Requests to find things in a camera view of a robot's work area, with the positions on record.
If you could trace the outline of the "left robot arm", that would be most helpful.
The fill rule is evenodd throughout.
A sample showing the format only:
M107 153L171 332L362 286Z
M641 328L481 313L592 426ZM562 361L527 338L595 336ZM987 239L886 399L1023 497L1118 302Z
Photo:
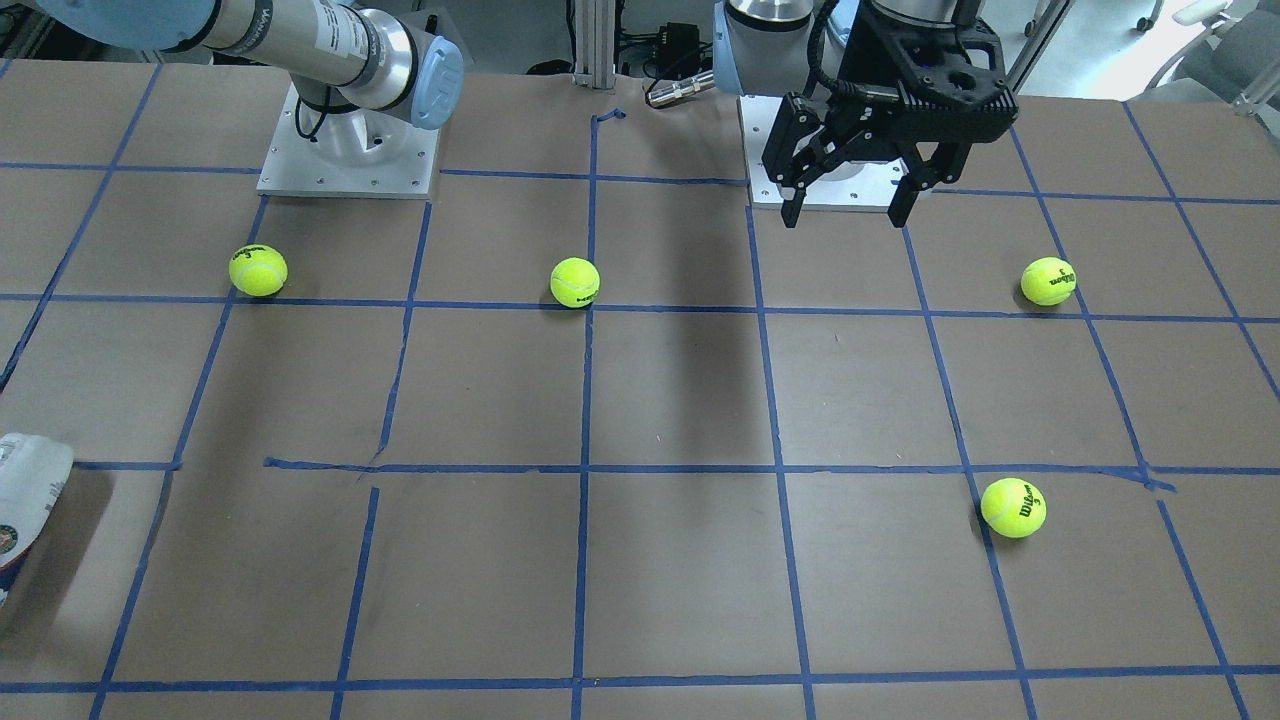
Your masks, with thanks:
M978 1L721 1L716 87L739 97L753 202L883 211L956 182L1018 118Z

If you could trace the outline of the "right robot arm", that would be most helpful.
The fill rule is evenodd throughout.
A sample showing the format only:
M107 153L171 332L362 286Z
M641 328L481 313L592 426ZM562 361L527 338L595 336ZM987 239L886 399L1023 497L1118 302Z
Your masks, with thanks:
M196 46L330 86L348 102L440 129L465 83L448 38L352 1L40 1L76 32L115 47Z

